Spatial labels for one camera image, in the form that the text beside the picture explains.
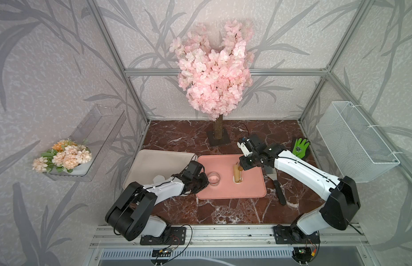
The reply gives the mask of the wooden rolling pin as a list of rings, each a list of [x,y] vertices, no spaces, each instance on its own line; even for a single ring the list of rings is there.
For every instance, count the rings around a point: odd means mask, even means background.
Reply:
[[[233,171],[234,171],[234,176],[241,176],[242,177],[242,175],[241,175],[242,171],[239,171],[239,164],[238,163],[234,165]]]

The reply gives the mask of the white dough ball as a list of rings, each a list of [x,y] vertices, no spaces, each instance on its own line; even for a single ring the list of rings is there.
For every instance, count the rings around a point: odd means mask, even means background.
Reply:
[[[242,183],[242,177],[241,176],[233,176],[233,183],[235,183],[235,184]]]

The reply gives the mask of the pink silicone mat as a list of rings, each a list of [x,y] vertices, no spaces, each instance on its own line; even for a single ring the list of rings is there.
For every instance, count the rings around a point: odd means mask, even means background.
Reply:
[[[233,198],[261,198],[266,195],[266,186],[262,169],[252,168],[242,171],[242,181],[234,182],[234,165],[240,155],[203,155],[198,161],[205,167],[206,174],[215,172],[220,176],[218,185],[208,185],[197,193],[200,200],[219,200]]]

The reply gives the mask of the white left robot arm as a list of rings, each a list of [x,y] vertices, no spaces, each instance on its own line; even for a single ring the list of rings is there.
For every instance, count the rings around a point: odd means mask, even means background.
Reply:
[[[173,197],[197,194],[209,185],[205,167],[197,162],[189,164],[170,178],[152,185],[130,183],[105,216],[115,235],[132,241],[138,236],[159,238],[164,242],[171,235],[171,225],[152,215],[154,207]]]

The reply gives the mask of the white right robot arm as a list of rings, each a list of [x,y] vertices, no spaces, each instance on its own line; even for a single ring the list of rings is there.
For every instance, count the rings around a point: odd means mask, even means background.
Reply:
[[[244,170],[269,166],[300,181],[324,200],[324,204],[297,218],[289,227],[277,226],[278,234],[286,234],[296,242],[332,227],[344,231],[361,208],[356,182],[345,176],[328,174],[295,156],[279,144],[267,145],[256,134],[238,140],[243,156],[240,166]]]

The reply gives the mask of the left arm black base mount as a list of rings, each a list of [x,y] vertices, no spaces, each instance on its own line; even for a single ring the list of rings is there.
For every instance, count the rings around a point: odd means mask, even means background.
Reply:
[[[157,216],[149,217],[141,232],[141,246],[178,246],[185,243],[187,227],[173,227]]]

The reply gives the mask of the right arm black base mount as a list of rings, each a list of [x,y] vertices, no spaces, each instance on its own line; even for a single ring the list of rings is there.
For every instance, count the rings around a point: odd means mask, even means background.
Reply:
[[[319,231],[315,231],[310,235],[304,234],[297,226],[300,219],[299,216],[289,226],[277,225],[273,227],[274,238],[276,244],[320,244]]]

